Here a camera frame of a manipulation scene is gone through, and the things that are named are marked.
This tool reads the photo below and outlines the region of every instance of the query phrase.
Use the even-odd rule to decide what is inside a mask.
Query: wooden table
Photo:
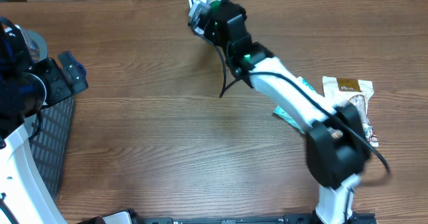
[[[369,117],[390,162],[354,209],[379,223],[428,218],[428,0],[234,0],[247,28],[322,93],[322,76],[371,80]],[[187,0],[2,3],[88,71],[64,183],[71,223],[132,207],[143,217],[309,212],[318,185],[304,139],[276,105],[239,83],[218,98],[214,49],[187,27]],[[381,177],[372,158],[364,181]]]

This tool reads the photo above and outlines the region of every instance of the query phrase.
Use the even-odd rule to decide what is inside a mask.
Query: gray object
[[[42,110],[41,132],[29,143],[35,165],[53,199],[58,196],[62,184],[74,106],[74,99],[68,98]],[[38,124],[35,115],[25,119],[25,129],[30,136]]]

